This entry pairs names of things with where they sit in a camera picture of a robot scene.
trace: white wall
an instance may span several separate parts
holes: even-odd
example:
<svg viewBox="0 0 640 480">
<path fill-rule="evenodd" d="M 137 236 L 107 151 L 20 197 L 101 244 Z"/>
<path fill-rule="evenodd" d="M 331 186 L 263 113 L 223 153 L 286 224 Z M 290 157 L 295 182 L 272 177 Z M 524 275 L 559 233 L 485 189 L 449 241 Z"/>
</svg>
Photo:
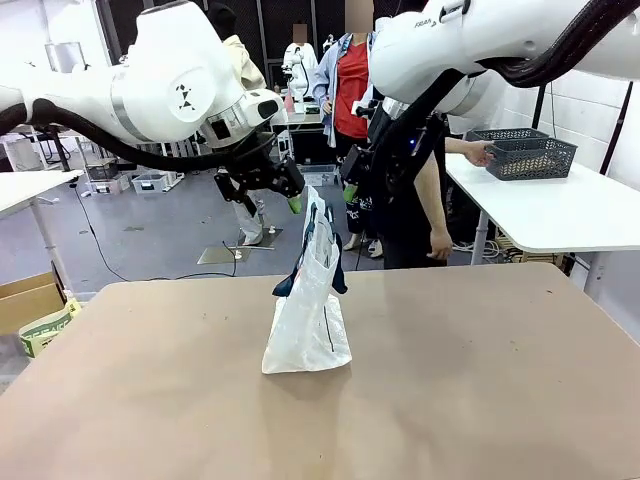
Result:
<svg viewBox="0 0 640 480">
<path fill-rule="evenodd" d="M 0 61 L 48 65 L 44 44 L 48 32 L 38 0 L 0 3 Z"/>
<path fill-rule="evenodd" d="M 620 114 L 628 82 L 572 71 L 547 87 L 540 130 L 553 135 L 552 102 L 557 137 L 577 145 L 575 161 L 599 171 L 611 135 Z M 640 190 L 640 158 L 637 132 L 640 132 L 640 84 L 636 89 L 609 176 Z M 503 108 L 493 121 L 494 127 L 530 127 L 538 89 L 509 87 Z M 638 221 L 637 212 L 629 212 L 629 222 Z M 584 285 L 586 271 L 576 266 L 573 280 Z M 640 340 L 640 252 L 611 256 L 600 305 L 629 333 Z"/>
<path fill-rule="evenodd" d="M 0 3 L 0 71 L 2 63 L 31 62 L 46 68 L 48 42 L 80 42 L 85 61 L 110 65 L 95 0 L 14 0 Z M 63 140 L 77 150 L 73 140 Z"/>
<path fill-rule="evenodd" d="M 52 42 L 80 42 L 88 64 L 111 64 L 94 0 L 44 0 L 44 4 Z"/>
</svg>

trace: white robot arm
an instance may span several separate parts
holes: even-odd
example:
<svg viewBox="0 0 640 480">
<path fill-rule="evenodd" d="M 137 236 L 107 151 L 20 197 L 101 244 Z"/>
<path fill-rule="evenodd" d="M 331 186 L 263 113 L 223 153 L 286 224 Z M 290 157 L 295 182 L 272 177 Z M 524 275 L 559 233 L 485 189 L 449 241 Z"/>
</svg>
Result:
<svg viewBox="0 0 640 480">
<path fill-rule="evenodd" d="M 370 59 L 373 84 L 387 97 L 382 118 L 372 122 L 379 133 L 373 170 L 388 178 L 394 146 L 433 111 L 481 114 L 499 90 L 489 70 L 516 87 L 542 85 L 572 68 L 640 78 L 639 8 L 640 0 L 430 0 L 423 12 L 387 22 Z M 147 10 L 138 32 L 126 65 L 73 74 L 2 68 L 0 135 L 19 123 L 58 123 L 152 168 L 225 166 L 243 193 L 300 193 L 295 164 L 271 163 L 271 137 L 256 134 L 282 101 L 242 89 L 198 7 L 178 0 Z M 183 140 L 198 129 L 217 149 L 213 155 L 165 159 L 129 146 Z M 387 185 L 412 181 L 416 166 L 406 170 L 396 174 L 404 181 Z"/>
<path fill-rule="evenodd" d="M 272 136 L 256 133 L 282 100 L 244 90 L 200 9 L 179 0 L 144 11 L 137 26 L 124 65 L 72 74 L 3 66 L 0 135 L 18 123 L 56 123 L 134 163 L 177 171 L 224 166 L 247 189 L 299 194 L 304 181 L 295 165 L 272 164 Z M 214 154 L 167 159 L 130 146 L 181 141 L 198 130 Z"/>
<path fill-rule="evenodd" d="M 407 151 L 425 118 L 481 117 L 506 83 L 541 86 L 573 68 L 640 79 L 639 15 L 640 0 L 430 0 L 387 22 L 370 60 L 386 96 L 372 120 L 372 177 L 392 194 L 412 184 L 433 149 Z"/>
</svg>

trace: table leg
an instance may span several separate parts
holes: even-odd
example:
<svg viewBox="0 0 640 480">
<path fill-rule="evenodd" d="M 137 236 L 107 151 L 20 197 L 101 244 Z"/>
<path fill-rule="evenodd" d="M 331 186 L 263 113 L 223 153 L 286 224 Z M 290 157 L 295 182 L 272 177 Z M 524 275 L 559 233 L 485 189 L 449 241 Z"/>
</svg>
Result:
<svg viewBox="0 0 640 480">
<path fill-rule="evenodd" d="M 598 303 L 602 293 L 602 283 L 604 280 L 607 263 L 611 257 L 611 252 L 598 252 L 593 257 L 587 283 L 584 286 L 584 293 L 589 295 L 594 302 Z"/>
<path fill-rule="evenodd" d="M 87 156 L 84 154 L 84 150 L 82 149 L 82 142 L 80 142 L 80 137 L 75 137 L 76 145 L 78 146 L 78 152 L 80 152 L 80 157 L 82 157 L 82 163 L 84 165 L 84 170 L 89 175 L 89 165 L 87 164 Z"/>
<path fill-rule="evenodd" d="M 487 232 L 489 231 L 489 215 L 484 210 L 480 210 L 480 220 L 476 229 L 476 240 L 473 243 L 473 255 L 471 265 L 482 265 L 484 257 L 484 247 L 487 243 Z"/>
<path fill-rule="evenodd" d="M 72 288 L 71 288 L 71 281 L 69 280 L 69 275 L 67 274 L 67 270 L 64 267 L 64 263 L 62 263 L 62 259 L 60 258 L 60 255 L 58 254 L 58 248 L 56 247 L 55 243 L 53 243 L 53 239 L 51 238 L 49 230 L 47 229 L 47 224 L 44 220 L 44 217 L 42 216 L 42 210 L 40 209 L 40 204 L 38 203 L 38 199 L 35 197 L 32 198 L 29 201 L 29 204 L 31 206 L 31 211 L 33 212 L 33 216 L 36 219 L 36 223 L 38 224 L 38 229 L 40 230 L 40 234 L 44 239 L 44 245 L 47 251 L 49 252 L 49 256 L 51 257 L 51 260 L 53 260 L 53 263 L 56 266 L 56 269 L 58 270 L 58 274 L 62 279 L 62 283 L 64 284 L 66 289 L 71 290 Z"/>
</svg>

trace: person's hand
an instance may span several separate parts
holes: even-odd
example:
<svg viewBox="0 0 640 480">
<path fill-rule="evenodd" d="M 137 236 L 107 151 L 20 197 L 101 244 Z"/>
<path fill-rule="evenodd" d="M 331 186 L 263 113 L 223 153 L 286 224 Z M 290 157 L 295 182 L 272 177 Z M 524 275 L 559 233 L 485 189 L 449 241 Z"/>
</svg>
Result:
<svg viewBox="0 0 640 480">
<path fill-rule="evenodd" d="M 434 260 L 445 261 L 453 252 L 453 240 L 447 230 L 431 231 L 431 253 L 427 255 Z"/>
<path fill-rule="evenodd" d="M 486 148 L 493 145 L 493 142 L 467 142 L 464 149 L 464 156 L 476 167 L 486 167 L 493 159 L 493 154 L 487 152 Z"/>
</svg>

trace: gray plastic basket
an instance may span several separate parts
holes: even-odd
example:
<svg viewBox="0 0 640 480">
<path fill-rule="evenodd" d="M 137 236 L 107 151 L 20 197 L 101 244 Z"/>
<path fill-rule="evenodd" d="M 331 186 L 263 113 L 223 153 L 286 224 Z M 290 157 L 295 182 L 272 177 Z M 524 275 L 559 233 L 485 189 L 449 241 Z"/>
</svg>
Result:
<svg viewBox="0 0 640 480">
<path fill-rule="evenodd" d="M 528 138 L 549 138 L 549 135 L 533 128 L 505 128 L 501 130 L 477 130 L 467 134 L 467 140 L 524 140 Z"/>
<path fill-rule="evenodd" d="M 515 135 L 526 135 L 517 129 Z M 573 158 L 578 147 L 570 143 L 550 137 L 516 137 L 517 139 L 494 139 L 483 137 L 485 132 L 475 132 L 480 139 L 494 140 L 494 144 L 487 147 L 487 151 L 494 155 L 494 159 L 487 167 L 487 171 L 499 180 L 540 180 L 548 178 L 566 178 L 569 176 Z"/>
</svg>

